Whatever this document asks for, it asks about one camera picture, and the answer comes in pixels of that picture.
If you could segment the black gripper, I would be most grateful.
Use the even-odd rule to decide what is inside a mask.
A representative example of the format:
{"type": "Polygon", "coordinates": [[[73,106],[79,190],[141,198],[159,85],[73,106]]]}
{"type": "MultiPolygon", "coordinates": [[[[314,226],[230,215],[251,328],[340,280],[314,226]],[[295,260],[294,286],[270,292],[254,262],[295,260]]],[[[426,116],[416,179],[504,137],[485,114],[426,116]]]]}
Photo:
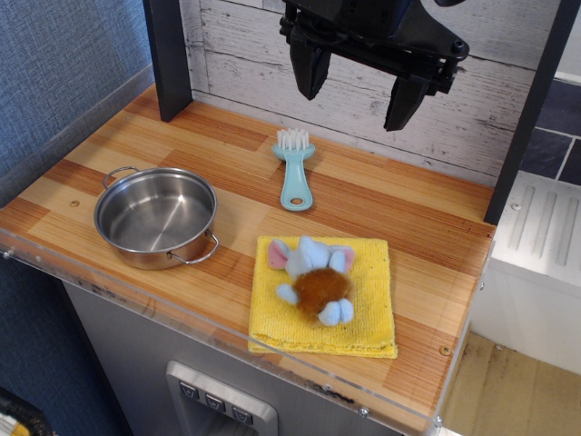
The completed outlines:
{"type": "Polygon", "coordinates": [[[387,132],[402,130],[427,93],[448,93],[469,53],[420,1],[287,1],[280,25],[308,100],[323,86],[333,54],[396,76],[387,132]]]}

